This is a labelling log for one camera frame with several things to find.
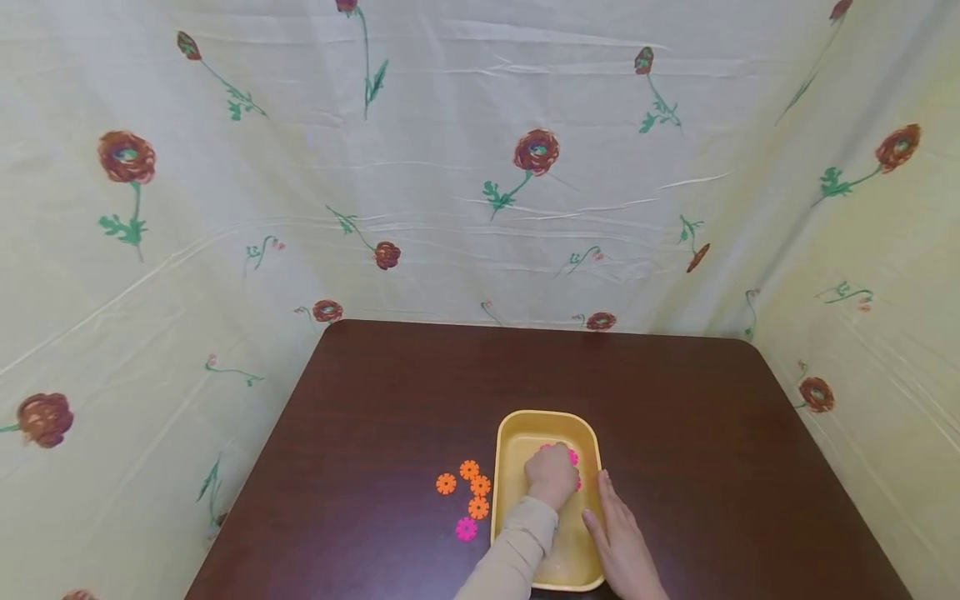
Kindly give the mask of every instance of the yellow tray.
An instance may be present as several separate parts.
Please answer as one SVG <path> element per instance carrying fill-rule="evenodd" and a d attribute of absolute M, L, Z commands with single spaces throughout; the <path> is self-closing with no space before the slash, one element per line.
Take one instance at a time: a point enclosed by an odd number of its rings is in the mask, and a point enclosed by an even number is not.
<path fill-rule="evenodd" d="M 523 466 L 544 444 L 563 442 L 580 457 L 577 468 L 583 487 L 560 512 L 560 529 L 553 550 L 534 576 L 534 588 L 560 591 L 590 591 L 603 583 L 603 569 L 596 548 L 580 514 L 591 509 L 603 519 L 596 487 L 600 472 L 600 448 L 587 422 L 569 413 L 516 411 L 507 415 L 496 433 L 496 465 L 493 472 L 493 506 L 490 542 L 503 529 L 503 521 L 527 493 Z"/>

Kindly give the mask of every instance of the fabric backdrop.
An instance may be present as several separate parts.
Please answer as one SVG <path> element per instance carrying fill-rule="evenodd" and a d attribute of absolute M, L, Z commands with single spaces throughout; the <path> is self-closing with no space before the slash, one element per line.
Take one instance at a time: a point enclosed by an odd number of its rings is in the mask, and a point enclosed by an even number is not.
<path fill-rule="evenodd" d="M 756 340 L 960 595 L 959 12 L 3 4 L 5 597 L 182 598 L 340 319 Z"/>

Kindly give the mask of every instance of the dark brown table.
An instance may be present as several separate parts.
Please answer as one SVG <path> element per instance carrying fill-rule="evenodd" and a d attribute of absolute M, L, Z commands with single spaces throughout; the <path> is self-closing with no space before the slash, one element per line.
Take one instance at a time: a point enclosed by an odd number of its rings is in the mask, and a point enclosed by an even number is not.
<path fill-rule="evenodd" d="M 434 482 L 468 458 L 492 475 L 497 425 L 521 408 L 593 426 L 672 600 L 910 597 L 747 344 L 343 321 L 188 600 L 449 600 L 490 520 L 458 541 L 469 490 Z M 606 585 L 533 597 L 614 598 Z"/>

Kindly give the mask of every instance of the painted flower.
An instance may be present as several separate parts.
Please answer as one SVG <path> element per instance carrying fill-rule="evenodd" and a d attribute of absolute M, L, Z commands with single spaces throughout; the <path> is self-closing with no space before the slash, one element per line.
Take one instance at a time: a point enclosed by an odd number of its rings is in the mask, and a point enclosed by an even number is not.
<path fill-rule="evenodd" d="M 587 329 L 591 331 L 606 331 L 616 325 L 616 317 L 610 313 L 593 313 L 587 319 Z"/>
<path fill-rule="evenodd" d="M 156 154 L 147 140 L 130 132 L 107 132 L 100 138 L 100 164 L 111 180 L 149 183 L 154 178 Z"/>
<path fill-rule="evenodd" d="M 313 305 L 313 318 L 321 323 L 340 321 L 344 316 L 344 307 L 333 300 L 320 300 Z"/>
<path fill-rule="evenodd" d="M 814 413 L 833 410 L 833 390 L 820 377 L 808 377 L 800 384 L 800 395 L 804 397 L 807 408 Z"/>
<path fill-rule="evenodd" d="M 840 0 L 836 3 L 836 6 L 833 7 L 833 12 L 830 13 L 830 20 L 835 21 L 841 16 L 847 14 L 847 11 L 850 9 L 850 6 L 853 4 L 853 0 Z"/>
<path fill-rule="evenodd" d="M 73 589 L 66 592 L 62 600 L 97 600 L 97 597 L 88 589 Z"/>
<path fill-rule="evenodd" d="M 654 68 L 654 49 L 650 46 L 644 46 L 640 54 L 634 59 L 634 68 L 638 75 L 649 75 Z"/>
<path fill-rule="evenodd" d="M 560 142 L 547 130 L 533 130 L 516 144 L 514 164 L 539 177 L 550 170 L 560 157 Z"/>
<path fill-rule="evenodd" d="M 883 173 L 890 173 L 910 159 L 920 145 L 920 126 L 914 123 L 887 136 L 876 149 L 876 159 Z"/>
<path fill-rule="evenodd" d="M 700 261 L 704 259 L 704 256 L 707 255 L 707 252 L 710 250 L 710 244 L 706 244 L 696 254 L 693 255 L 693 260 L 690 261 L 690 266 L 686 268 L 686 271 L 689 273 L 697 268 L 697 265 L 700 264 Z"/>
<path fill-rule="evenodd" d="M 52 448 L 63 442 L 63 434 L 73 425 L 73 413 L 63 394 L 34 394 L 20 403 L 16 420 L 27 441 Z"/>
<path fill-rule="evenodd" d="M 193 37 L 188 36 L 184 32 L 177 32 L 177 46 L 180 48 L 180 51 L 183 52 L 183 55 L 189 60 L 202 60 L 203 57 L 200 56 L 200 48 L 197 46 L 197 42 L 194 41 Z"/>
<path fill-rule="evenodd" d="M 336 0 L 336 2 L 337 10 L 340 12 L 351 14 L 357 10 L 357 0 Z"/>
<path fill-rule="evenodd" d="M 380 242 L 373 249 L 376 266 L 386 271 L 396 266 L 400 261 L 400 248 L 390 242 Z"/>

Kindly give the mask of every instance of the beige sleeve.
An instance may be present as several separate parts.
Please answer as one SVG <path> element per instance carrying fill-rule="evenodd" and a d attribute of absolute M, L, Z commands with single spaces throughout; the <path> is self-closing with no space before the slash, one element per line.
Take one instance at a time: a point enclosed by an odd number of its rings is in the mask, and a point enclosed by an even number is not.
<path fill-rule="evenodd" d="M 524 496 L 507 515 L 503 531 L 473 569 L 454 600 L 526 600 L 540 561 L 550 551 L 560 518 L 536 498 Z"/>

